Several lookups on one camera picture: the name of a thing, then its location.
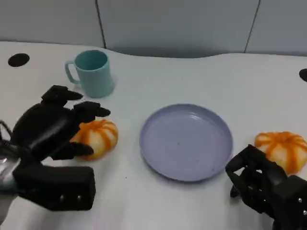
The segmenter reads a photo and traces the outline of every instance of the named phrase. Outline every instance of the white wall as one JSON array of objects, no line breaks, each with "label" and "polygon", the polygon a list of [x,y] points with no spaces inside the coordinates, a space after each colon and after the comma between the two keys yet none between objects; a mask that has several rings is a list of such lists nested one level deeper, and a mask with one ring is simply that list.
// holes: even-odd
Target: white wall
[{"label": "white wall", "polygon": [[98,0],[107,48],[203,57],[244,52],[258,0]]},{"label": "white wall", "polygon": [[103,46],[94,0],[1,0],[0,40]]},{"label": "white wall", "polygon": [[306,56],[306,10],[306,0],[261,0],[247,52]]}]

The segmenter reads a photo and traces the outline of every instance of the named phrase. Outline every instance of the white table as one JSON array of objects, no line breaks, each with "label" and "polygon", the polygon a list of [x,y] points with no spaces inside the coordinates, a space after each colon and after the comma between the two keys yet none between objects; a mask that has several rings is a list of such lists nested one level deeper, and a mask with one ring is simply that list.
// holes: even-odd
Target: white table
[{"label": "white table", "polygon": [[[0,42],[0,118],[13,127],[23,112],[53,84],[73,89],[64,62],[87,46]],[[140,155],[139,132],[155,110],[174,103],[205,106],[220,115],[234,138],[234,154],[261,131],[289,130],[307,138],[307,82],[298,72],[306,57],[226,54],[198,59],[134,57],[104,50],[115,91],[93,100],[111,110],[119,142],[89,165],[96,177],[90,211],[50,212],[29,201],[14,201],[2,230],[260,230],[270,219],[229,199],[225,173],[200,183],[179,184],[148,169]],[[30,61],[7,64],[16,53]],[[299,174],[307,179],[307,166]]]}]

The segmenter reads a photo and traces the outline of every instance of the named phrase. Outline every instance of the black circle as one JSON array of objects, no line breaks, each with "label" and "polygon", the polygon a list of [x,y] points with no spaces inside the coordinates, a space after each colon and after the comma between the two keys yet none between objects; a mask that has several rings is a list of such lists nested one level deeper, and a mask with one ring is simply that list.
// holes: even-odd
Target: black circle
[{"label": "black circle", "polygon": [[299,76],[303,81],[307,81],[307,69],[302,69],[299,72]]},{"label": "black circle", "polygon": [[20,67],[25,65],[30,60],[27,54],[15,54],[9,58],[9,65],[12,67]]}]

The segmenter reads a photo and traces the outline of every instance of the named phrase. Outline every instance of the lavender plate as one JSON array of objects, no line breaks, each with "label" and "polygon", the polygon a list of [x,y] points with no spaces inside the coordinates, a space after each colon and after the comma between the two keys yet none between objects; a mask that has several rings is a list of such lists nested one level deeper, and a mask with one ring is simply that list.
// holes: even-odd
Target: lavender plate
[{"label": "lavender plate", "polygon": [[168,178],[194,182],[220,172],[233,147],[227,124],[193,104],[174,104],[152,114],[140,136],[145,161]]}]

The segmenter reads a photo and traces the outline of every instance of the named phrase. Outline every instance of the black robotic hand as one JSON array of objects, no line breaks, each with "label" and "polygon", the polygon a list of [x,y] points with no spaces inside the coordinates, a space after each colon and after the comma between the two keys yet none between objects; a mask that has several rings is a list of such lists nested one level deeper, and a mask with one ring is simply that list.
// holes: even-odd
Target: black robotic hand
[{"label": "black robotic hand", "polygon": [[247,206],[273,218],[273,230],[307,229],[307,181],[287,177],[282,167],[252,145],[227,164],[226,172],[234,184],[231,198],[240,196]]},{"label": "black robotic hand", "polygon": [[92,168],[41,164],[48,156],[63,160],[93,153],[91,147],[71,143],[70,139],[81,122],[108,116],[110,111],[93,102],[77,104],[72,110],[63,107],[68,100],[81,98],[81,94],[67,87],[52,86],[42,96],[42,102],[27,110],[13,131],[9,131],[10,141],[0,136],[0,153],[8,155],[9,152],[10,156],[19,158],[12,172],[17,194],[50,210],[88,210],[93,205]]}]

